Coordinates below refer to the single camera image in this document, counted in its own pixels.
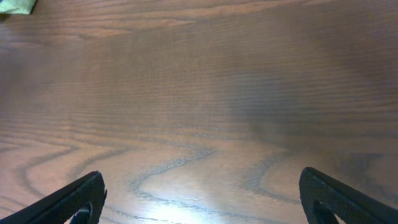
green cloth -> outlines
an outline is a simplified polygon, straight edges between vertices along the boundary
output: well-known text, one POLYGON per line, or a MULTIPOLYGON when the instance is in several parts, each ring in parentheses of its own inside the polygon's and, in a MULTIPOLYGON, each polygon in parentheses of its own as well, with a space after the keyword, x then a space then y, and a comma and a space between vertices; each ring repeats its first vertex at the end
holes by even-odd
POLYGON ((30 14, 36 0, 0 0, 0 13, 30 14))

wooden surface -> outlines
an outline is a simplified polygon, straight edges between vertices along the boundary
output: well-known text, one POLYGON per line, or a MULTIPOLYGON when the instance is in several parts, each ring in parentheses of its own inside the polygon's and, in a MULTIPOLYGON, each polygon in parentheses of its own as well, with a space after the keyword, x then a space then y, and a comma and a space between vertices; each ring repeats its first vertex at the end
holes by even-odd
POLYGON ((306 166, 398 208, 397 9, 39 0, 0 24, 0 218, 92 170, 100 223, 306 223, 306 166))

wooden table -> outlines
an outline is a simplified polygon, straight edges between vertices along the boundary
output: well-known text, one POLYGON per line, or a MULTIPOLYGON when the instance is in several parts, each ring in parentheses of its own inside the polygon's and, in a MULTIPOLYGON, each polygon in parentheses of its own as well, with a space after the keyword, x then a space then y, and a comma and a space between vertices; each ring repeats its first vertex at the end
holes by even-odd
POLYGON ((0 218, 99 170, 100 223, 306 223, 306 166, 398 207, 393 0, 39 0, 0 24, 0 218))

green fabric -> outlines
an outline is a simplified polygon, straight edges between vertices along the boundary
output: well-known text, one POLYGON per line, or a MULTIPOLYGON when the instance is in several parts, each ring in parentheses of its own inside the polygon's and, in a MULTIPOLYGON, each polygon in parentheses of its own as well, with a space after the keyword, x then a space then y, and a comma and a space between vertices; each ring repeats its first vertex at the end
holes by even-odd
POLYGON ((2 0, 0 13, 5 14, 30 14, 35 0, 2 0))

